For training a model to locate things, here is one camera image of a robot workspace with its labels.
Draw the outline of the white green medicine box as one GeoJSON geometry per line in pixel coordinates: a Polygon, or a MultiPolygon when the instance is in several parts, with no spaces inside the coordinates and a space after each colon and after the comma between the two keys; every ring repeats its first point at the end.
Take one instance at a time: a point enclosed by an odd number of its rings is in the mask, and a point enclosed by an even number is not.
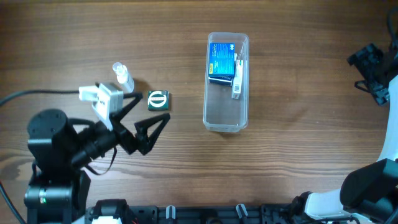
{"type": "Polygon", "coordinates": [[[243,82],[243,68],[244,62],[240,59],[237,59],[235,62],[235,75],[233,79],[232,85],[232,99],[238,100],[241,94],[241,86],[243,82]]]}

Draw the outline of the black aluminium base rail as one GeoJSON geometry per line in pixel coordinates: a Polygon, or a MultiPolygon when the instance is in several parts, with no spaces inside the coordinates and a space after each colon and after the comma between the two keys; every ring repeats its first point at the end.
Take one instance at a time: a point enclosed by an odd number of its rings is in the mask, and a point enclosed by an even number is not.
{"type": "Polygon", "coordinates": [[[319,220],[290,210],[289,204],[226,207],[121,206],[119,202],[100,201],[86,210],[75,223],[349,223],[351,216],[319,220]]]}

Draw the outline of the green Zam-Buk box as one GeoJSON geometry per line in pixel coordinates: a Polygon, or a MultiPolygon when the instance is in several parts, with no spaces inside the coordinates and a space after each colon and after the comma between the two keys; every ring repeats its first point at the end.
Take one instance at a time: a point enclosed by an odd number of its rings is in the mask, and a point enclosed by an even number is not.
{"type": "Polygon", "coordinates": [[[167,90],[148,91],[147,109],[150,111],[165,111],[169,109],[169,92],[167,90]]]}

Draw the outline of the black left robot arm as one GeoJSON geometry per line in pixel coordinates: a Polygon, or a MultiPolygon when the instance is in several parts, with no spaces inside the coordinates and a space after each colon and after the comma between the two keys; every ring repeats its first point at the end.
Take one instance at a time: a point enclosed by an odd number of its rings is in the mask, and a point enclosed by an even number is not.
{"type": "Polygon", "coordinates": [[[130,132],[122,119],[142,99],[132,101],[110,114],[112,128],[101,121],[68,118],[59,109],[37,113],[27,127],[28,148],[35,158],[32,177],[24,196],[28,223],[72,223],[86,212],[91,180],[84,171],[92,160],[121,146],[128,154],[152,150],[170,120],[164,113],[135,123],[130,132]]]}

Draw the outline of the white blue Hansaplast box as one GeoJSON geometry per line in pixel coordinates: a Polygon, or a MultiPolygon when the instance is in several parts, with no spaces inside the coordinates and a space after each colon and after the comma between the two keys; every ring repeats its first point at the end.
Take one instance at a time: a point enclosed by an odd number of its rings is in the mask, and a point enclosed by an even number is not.
{"type": "Polygon", "coordinates": [[[223,77],[208,77],[210,83],[215,83],[218,85],[231,86],[233,84],[233,77],[223,76],[223,77]]]}

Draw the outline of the clear plastic container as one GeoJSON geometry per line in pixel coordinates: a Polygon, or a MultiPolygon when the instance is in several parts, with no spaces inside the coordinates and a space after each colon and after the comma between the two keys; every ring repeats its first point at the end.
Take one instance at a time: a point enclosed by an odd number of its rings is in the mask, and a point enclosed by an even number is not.
{"type": "Polygon", "coordinates": [[[249,109],[249,37],[242,33],[212,32],[208,35],[205,92],[203,103],[203,124],[209,131],[236,133],[248,125],[249,109]],[[238,100],[232,99],[232,85],[218,85],[210,83],[208,77],[209,44],[235,43],[235,62],[244,62],[243,82],[238,100]]]}

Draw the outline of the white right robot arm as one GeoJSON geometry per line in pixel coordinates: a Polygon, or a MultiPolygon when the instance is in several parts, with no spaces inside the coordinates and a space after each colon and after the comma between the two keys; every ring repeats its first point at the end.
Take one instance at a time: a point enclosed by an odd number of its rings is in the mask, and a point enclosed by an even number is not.
{"type": "Polygon", "coordinates": [[[339,189],[305,192],[289,206],[289,217],[305,223],[397,223],[397,42],[387,52],[369,44],[348,57],[362,80],[355,88],[379,106],[389,105],[386,136],[376,162],[351,172],[339,189]]]}

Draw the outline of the blue VapoDrops box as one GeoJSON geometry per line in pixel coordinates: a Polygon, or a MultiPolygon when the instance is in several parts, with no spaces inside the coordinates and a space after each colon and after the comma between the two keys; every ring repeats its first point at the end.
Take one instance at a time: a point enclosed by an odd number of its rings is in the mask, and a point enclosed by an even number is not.
{"type": "Polygon", "coordinates": [[[208,74],[210,77],[232,77],[234,75],[235,43],[209,44],[208,74]]]}

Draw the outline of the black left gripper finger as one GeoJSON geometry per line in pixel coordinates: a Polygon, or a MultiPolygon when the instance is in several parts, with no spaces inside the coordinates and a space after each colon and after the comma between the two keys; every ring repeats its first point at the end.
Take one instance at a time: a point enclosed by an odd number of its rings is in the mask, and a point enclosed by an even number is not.
{"type": "Polygon", "coordinates": [[[154,147],[159,135],[165,128],[166,124],[170,120],[170,114],[164,113],[142,121],[136,122],[134,127],[136,128],[136,149],[144,156],[148,154],[154,147]],[[158,124],[153,132],[148,135],[148,129],[153,125],[158,124]]]}
{"type": "Polygon", "coordinates": [[[110,114],[111,120],[122,120],[125,117],[125,115],[127,115],[128,112],[130,112],[133,109],[133,107],[135,107],[138,104],[138,102],[142,100],[143,95],[142,93],[128,93],[123,96],[124,100],[128,98],[134,98],[134,99],[119,111],[111,113],[110,114]]]}

